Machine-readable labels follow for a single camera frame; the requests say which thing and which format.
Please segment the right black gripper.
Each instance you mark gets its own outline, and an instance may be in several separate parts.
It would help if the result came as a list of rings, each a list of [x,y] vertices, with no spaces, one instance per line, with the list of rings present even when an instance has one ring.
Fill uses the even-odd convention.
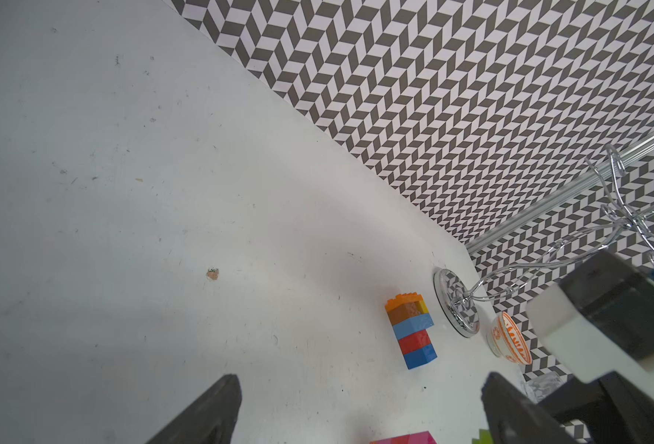
[[[654,443],[654,400],[616,372],[573,377],[538,405],[560,423],[582,421],[595,443]]]

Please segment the yellow lego brick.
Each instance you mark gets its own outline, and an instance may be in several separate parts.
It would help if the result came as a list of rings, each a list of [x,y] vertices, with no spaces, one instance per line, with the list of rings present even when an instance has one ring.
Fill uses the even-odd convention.
[[[425,301],[419,300],[417,301],[417,305],[419,307],[419,310],[421,311],[421,314],[429,314],[429,310],[425,304]]]

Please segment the small red lego brick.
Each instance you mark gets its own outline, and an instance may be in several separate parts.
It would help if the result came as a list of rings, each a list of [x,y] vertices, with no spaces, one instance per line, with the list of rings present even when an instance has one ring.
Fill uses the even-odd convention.
[[[426,329],[416,331],[398,341],[402,355],[414,353],[431,345],[431,339]]]

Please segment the brown lego brick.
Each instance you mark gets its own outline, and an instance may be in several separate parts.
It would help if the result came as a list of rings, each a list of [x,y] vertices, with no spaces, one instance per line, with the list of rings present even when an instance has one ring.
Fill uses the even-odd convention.
[[[387,312],[391,325],[398,324],[413,316],[422,315],[417,303],[405,303],[397,307],[395,310]]]

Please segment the light blue lego plate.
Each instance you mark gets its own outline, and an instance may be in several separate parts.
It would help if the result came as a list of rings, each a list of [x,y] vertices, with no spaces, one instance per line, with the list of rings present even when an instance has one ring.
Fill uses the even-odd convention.
[[[430,314],[420,314],[419,316],[413,316],[398,324],[393,325],[393,330],[397,340],[402,340],[407,336],[428,329],[433,325],[434,322],[432,321]]]

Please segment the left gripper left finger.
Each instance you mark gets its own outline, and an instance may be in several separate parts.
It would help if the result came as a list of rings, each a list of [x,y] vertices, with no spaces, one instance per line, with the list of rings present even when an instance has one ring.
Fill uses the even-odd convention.
[[[148,444],[229,444],[241,403],[238,376],[223,375],[154,435]]]

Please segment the orange lego brick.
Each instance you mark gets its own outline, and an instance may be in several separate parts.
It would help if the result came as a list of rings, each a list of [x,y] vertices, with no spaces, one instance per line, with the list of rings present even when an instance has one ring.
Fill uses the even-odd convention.
[[[395,296],[395,298],[389,299],[387,301],[387,303],[384,305],[384,309],[387,312],[390,312],[392,310],[395,310],[397,307],[404,305],[405,303],[417,303],[422,300],[423,297],[416,292],[398,294],[397,296]]]

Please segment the lime green lego brick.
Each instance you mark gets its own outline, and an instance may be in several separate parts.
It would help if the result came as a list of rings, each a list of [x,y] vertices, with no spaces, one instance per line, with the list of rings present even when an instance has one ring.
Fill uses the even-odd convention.
[[[494,444],[493,437],[488,429],[480,429],[478,436],[471,440],[471,444]]]

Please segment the blue small lego brick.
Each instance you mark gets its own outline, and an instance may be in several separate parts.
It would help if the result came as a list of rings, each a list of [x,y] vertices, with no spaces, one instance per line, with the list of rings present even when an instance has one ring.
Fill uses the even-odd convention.
[[[432,344],[425,345],[421,349],[406,353],[404,355],[406,366],[409,370],[425,366],[437,358],[436,351]]]

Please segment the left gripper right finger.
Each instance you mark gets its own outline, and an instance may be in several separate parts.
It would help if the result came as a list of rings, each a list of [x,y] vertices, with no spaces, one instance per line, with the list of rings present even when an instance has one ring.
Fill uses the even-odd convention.
[[[482,404],[495,444],[576,444],[560,423],[499,373],[482,386]]]

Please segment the pink lego brick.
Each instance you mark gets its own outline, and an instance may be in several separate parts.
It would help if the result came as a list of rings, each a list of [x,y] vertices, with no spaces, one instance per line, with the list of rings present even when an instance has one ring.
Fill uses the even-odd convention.
[[[436,444],[436,441],[429,431],[421,431],[418,433],[371,441],[370,444]]]

